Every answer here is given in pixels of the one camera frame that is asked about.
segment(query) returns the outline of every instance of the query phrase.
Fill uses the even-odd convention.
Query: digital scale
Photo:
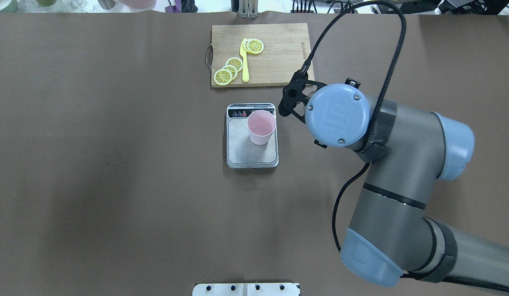
[[[265,110],[276,119],[271,103],[232,104],[226,113],[226,163],[232,169],[275,167],[278,165],[277,128],[267,144],[256,145],[249,138],[247,118],[254,111]]]

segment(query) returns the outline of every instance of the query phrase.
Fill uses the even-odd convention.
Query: wooden cutting board
[[[215,83],[214,73],[226,61],[240,56],[243,38],[256,38],[264,43],[264,50],[258,55],[247,54],[249,64],[248,83],[242,82],[242,74],[228,86]],[[286,86],[293,73],[302,67],[311,53],[309,29],[307,24],[269,24],[269,25],[214,25],[212,26],[212,71],[213,88],[235,88],[251,86]],[[309,79],[314,80],[313,66],[309,68]]]

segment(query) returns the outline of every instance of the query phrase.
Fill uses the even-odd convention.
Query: table
[[[342,266],[331,236],[362,163],[278,117],[280,163],[224,162],[230,103],[280,88],[211,89],[213,24],[309,24],[327,15],[0,14],[0,295],[190,295],[195,283],[294,281],[308,295],[489,295],[448,283],[381,288]],[[406,16],[387,97],[465,122],[476,150],[427,215],[509,245],[509,17]],[[347,15],[315,57],[325,83],[378,94],[393,15]],[[361,191],[339,208],[343,238]]]

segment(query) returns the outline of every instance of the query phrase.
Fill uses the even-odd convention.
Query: plastic cup
[[[258,110],[247,118],[249,137],[256,145],[263,145],[269,142],[271,135],[276,129],[276,119],[269,111]]]

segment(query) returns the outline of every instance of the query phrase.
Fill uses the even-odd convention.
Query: cutting board handle
[[[205,62],[207,63],[207,66],[209,66],[209,69],[212,72],[212,60],[214,58],[214,51],[212,50],[212,40],[211,43],[209,43],[209,47],[207,47],[207,50],[205,51]]]

